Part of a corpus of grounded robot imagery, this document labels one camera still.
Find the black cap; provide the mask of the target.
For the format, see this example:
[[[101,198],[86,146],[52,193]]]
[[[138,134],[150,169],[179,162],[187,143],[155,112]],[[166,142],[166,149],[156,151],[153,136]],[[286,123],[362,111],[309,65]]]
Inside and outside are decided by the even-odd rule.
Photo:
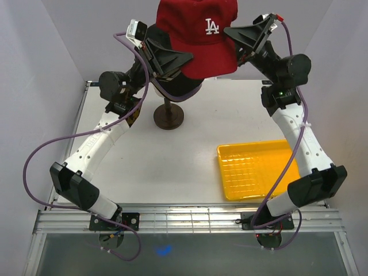
[[[156,24],[148,27],[146,38],[156,41],[166,49],[172,49],[169,34],[158,28]],[[182,96],[201,85],[203,81],[204,79],[190,79],[181,73],[170,81],[155,80],[152,84],[160,84],[173,96]]]

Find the purple LA cap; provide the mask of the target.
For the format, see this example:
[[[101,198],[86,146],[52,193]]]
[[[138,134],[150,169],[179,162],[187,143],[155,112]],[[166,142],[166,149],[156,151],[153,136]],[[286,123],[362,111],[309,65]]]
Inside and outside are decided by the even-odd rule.
[[[186,101],[188,100],[189,98],[193,97],[194,95],[196,95],[202,85],[199,85],[197,86],[195,89],[193,89],[192,91],[186,93],[185,95],[182,95],[182,96],[173,96],[171,94],[169,94],[160,84],[153,84],[153,87],[156,86],[160,92],[165,96],[165,98],[169,99],[170,101],[172,102],[183,102],[183,101]]]

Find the red cap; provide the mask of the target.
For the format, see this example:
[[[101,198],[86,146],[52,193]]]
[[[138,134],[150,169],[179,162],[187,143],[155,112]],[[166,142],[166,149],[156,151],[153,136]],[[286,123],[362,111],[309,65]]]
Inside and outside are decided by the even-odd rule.
[[[193,54],[182,73],[205,79],[237,70],[235,43],[224,33],[237,15],[237,1],[160,1],[156,26],[168,33],[173,50]]]

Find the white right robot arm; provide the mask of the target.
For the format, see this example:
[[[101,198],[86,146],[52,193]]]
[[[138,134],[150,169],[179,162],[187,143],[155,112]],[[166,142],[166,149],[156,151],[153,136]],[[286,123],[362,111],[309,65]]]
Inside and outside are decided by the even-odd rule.
[[[278,125],[292,149],[290,159],[258,210],[249,219],[251,229],[274,228],[300,207],[332,198],[347,178],[322,149],[308,123],[309,109],[300,91],[307,84],[311,60],[303,54],[280,57],[269,36],[284,20],[271,13],[252,25],[226,27],[224,33],[240,48],[237,63],[252,64],[271,83],[261,88],[263,107]]]

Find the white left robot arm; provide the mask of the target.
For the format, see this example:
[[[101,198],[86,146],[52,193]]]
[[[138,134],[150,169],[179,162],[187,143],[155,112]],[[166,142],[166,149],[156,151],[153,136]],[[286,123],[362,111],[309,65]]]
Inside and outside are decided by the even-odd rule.
[[[61,197],[78,209],[102,217],[111,230],[122,223],[119,204],[104,196],[91,183],[95,171],[116,141],[137,120],[143,97],[137,92],[147,89],[151,81],[170,80],[182,66],[193,59],[190,52],[175,51],[152,39],[137,41],[130,49],[135,62],[128,72],[105,71],[99,76],[100,96],[108,104],[96,127],[63,163],[55,162],[49,172],[53,186]]]

